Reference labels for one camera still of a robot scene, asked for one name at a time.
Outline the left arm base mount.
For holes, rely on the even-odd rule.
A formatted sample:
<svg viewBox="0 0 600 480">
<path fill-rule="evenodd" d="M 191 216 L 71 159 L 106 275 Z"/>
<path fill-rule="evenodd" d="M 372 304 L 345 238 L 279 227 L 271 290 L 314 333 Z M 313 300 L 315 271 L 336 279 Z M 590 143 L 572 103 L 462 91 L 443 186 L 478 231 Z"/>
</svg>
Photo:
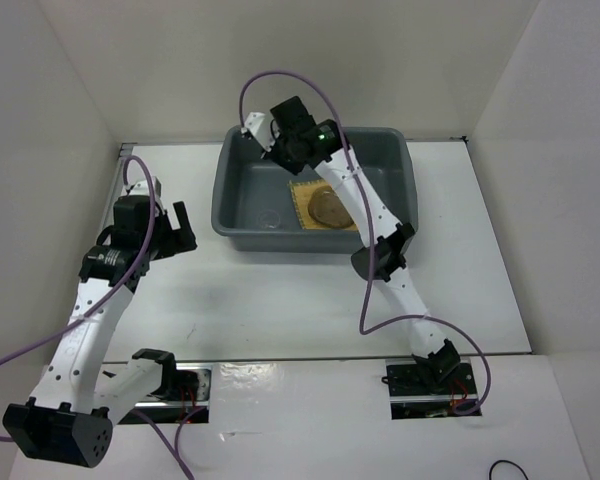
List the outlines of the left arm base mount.
<svg viewBox="0 0 600 480">
<path fill-rule="evenodd" d="M 211 369 L 207 365 L 147 358 L 106 364 L 97 376 L 93 411 L 114 426 L 138 422 L 135 411 L 158 424 L 178 423 L 188 414 L 195 421 L 205 421 L 210 387 Z"/>
</svg>

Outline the clear glass plate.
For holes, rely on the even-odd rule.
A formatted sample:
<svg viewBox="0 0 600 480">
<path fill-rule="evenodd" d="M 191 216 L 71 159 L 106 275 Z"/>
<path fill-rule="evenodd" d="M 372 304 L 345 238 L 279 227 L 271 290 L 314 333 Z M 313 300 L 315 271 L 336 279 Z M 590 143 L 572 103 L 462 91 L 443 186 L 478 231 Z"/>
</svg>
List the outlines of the clear glass plate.
<svg viewBox="0 0 600 480">
<path fill-rule="evenodd" d="M 312 220 L 332 229 L 346 229 L 354 225 L 352 217 L 329 186 L 319 187 L 311 194 L 308 213 Z"/>
</svg>

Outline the grey plastic bin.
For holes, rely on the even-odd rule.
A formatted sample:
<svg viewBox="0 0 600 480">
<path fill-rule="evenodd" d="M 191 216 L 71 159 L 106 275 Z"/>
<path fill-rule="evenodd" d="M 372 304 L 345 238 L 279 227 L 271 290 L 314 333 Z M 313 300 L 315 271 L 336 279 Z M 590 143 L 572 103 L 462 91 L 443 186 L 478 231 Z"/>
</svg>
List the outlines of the grey plastic bin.
<svg viewBox="0 0 600 480">
<path fill-rule="evenodd" d="M 418 229 L 418 200 L 413 164 L 406 139 L 383 127 L 347 127 L 345 135 L 357 159 L 391 212 Z M 239 251 L 351 254 L 362 247 L 353 231 L 304 230 L 298 221 L 290 182 L 317 180 L 309 168 L 294 176 L 261 157 L 260 145 L 230 128 L 219 155 L 212 195 L 212 227 Z M 278 230 L 261 230 L 257 215 L 265 209 L 279 213 Z"/>
</svg>

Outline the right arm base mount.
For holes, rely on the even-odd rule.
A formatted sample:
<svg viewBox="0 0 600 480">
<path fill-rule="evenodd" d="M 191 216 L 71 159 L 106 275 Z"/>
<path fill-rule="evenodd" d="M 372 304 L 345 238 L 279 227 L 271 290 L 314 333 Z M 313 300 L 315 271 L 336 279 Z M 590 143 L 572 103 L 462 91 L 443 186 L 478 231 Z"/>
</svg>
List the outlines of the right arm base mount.
<svg viewBox="0 0 600 480">
<path fill-rule="evenodd" d="M 454 411 L 471 409 L 479 399 L 473 369 L 460 365 L 436 384 L 414 361 L 387 360 L 381 382 L 387 387 L 393 420 L 458 417 Z"/>
</svg>

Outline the yellow woven placemat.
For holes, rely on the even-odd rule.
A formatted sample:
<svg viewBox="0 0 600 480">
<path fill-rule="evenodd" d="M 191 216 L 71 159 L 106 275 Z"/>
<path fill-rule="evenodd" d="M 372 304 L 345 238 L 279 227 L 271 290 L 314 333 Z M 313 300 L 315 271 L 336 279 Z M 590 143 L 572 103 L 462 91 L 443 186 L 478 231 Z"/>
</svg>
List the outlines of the yellow woven placemat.
<svg viewBox="0 0 600 480">
<path fill-rule="evenodd" d="M 304 230 L 334 230 L 334 231 L 357 231 L 357 227 L 354 223 L 353 226 L 346 229 L 332 229 L 329 227 L 322 226 L 311 219 L 308 213 L 308 203 L 311 194 L 319 187 L 329 186 L 324 180 L 313 180 L 307 182 L 290 182 L 289 189 L 291 198 L 293 201 L 294 209 L 300 223 L 300 226 Z"/>
</svg>

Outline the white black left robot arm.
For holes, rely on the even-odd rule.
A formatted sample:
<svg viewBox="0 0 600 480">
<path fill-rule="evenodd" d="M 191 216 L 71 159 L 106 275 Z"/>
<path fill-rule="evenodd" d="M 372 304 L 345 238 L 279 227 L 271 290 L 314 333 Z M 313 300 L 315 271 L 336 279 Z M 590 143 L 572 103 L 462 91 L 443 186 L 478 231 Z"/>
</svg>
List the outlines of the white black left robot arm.
<svg viewBox="0 0 600 480">
<path fill-rule="evenodd" d="M 94 468 L 104 459 L 114 427 L 140 400 L 194 400 L 199 379 L 178 369 L 170 352 L 143 348 L 120 372 L 101 370 L 151 262 L 197 247 L 184 203 L 174 203 L 173 211 L 177 228 L 147 195 L 115 202 L 112 224 L 82 260 L 73 329 L 63 334 L 29 399 L 10 404 L 3 416 L 5 430 L 26 457 Z"/>
</svg>

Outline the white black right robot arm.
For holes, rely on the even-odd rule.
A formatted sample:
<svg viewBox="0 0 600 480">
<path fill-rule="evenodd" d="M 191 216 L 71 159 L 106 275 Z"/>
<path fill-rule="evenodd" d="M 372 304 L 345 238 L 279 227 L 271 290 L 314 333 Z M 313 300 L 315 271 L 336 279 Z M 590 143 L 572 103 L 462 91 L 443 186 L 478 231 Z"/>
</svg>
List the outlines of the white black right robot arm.
<svg viewBox="0 0 600 480">
<path fill-rule="evenodd" d="M 443 391 L 453 380 L 460 356 L 417 292 L 405 252 L 415 230 L 401 222 L 382 201 L 364 173 L 354 146 L 334 120 L 318 123 L 297 96 L 271 109 L 276 134 L 273 159 L 298 173 L 308 166 L 327 182 L 358 229 L 363 247 L 351 264 L 369 289 L 385 297 L 403 321 L 418 381 L 430 393 Z"/>
</svg>

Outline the clear plastic cup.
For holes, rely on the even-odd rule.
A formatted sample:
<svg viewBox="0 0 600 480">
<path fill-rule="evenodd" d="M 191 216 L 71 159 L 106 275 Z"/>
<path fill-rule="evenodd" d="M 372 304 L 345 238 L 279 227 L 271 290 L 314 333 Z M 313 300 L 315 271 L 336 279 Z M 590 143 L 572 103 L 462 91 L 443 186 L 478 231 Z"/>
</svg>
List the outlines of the clear plastic cup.
<svg viewBox="0 0 600 480">
<path fill-rule="evenodd" d="M 277 211 L 265 209 L 258 213 L 256 224 L 261 230 L 278 230 L 282 226 L 282 220 Z"/>
</svg>

